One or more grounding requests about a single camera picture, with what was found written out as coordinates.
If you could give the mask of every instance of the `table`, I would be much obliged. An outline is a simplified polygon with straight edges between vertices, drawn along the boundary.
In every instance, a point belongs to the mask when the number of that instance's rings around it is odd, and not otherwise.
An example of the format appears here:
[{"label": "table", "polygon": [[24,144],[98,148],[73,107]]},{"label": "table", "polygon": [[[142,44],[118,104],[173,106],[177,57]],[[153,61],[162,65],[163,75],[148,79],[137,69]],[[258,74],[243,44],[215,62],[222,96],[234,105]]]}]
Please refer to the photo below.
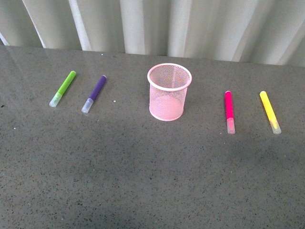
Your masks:
[{"label": "table", "polygon": [[[148,109],[147,72],[163,62],[193,75],[172,122]],[[304,229],[304,77],[292,66],[0,46],[0,227]]]}]

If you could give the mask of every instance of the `yellow marker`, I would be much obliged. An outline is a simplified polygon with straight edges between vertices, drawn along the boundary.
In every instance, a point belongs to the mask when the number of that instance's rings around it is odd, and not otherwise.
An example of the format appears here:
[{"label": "yellow marker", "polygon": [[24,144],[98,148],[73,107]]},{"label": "yellow marker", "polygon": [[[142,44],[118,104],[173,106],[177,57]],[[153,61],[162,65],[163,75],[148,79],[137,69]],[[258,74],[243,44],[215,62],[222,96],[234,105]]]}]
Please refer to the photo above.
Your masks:
[{"label": "yellow marker", "polygon": [[281,131],[280,125],[277,122],[275,113],[274,113],[274,111],[272,109],[272,106],[270,104],[270,101],[269,101],[269,98],[267,96],[267,93],[262,91],[262,92],[260,92],[259,95],[260,95],[260,97],[262,99],[262,102],[263,102],[264,108],[266,110],[269,122],[271,124],[273,133],[276,134],[276,135],[280,134],[282,131]]}]

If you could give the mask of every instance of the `translucent marker cap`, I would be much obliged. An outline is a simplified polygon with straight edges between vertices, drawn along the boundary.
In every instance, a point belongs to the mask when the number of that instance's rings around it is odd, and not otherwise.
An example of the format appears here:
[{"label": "translucent marker cap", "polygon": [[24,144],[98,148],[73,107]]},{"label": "translucent marker cap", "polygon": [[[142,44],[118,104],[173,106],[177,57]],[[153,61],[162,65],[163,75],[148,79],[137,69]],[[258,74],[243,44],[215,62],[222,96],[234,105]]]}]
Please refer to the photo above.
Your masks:
[{"label": "translucent marker cap", "polygon": [[57,92],[49,103],[50,107],[56,107],[61,97],[62,95]]},{"label": "translucent marker cap", "polygon": [[87,101],[86,101],[85,105],[82,107],[81,111],[83,113],[88,113],[92,104],[93,104],[93,100],[91,98],[87,99]]},{"label": "translucent marker cap", "polygon": [[235,134],[235,124],[233,118],[227,119],[228,134]]}]

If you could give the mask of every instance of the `pen holder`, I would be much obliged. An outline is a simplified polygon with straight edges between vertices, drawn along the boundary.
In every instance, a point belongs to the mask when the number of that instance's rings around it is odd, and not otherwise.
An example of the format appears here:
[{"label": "pen holder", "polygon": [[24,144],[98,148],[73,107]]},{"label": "pen holder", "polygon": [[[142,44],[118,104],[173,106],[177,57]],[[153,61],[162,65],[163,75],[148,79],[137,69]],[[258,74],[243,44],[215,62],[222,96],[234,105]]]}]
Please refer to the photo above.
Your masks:
[{"label": "pen holder", "polygon": [[147,74],[150,83],[151,114],[162,121],[172,121],[183,113],[187,87],[192,82],[191,73],[174,63],[162,63]]}]

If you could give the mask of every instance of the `white curtain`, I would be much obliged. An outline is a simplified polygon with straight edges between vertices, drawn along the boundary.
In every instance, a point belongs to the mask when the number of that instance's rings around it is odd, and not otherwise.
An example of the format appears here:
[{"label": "white curtain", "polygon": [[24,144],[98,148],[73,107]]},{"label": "white curtain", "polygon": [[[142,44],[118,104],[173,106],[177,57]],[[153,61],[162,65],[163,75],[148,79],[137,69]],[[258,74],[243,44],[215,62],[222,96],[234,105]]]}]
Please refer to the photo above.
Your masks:
[{"label": "white curtain", "polygon": [[0,40],[305,66],[305,0],[0,0]]}]

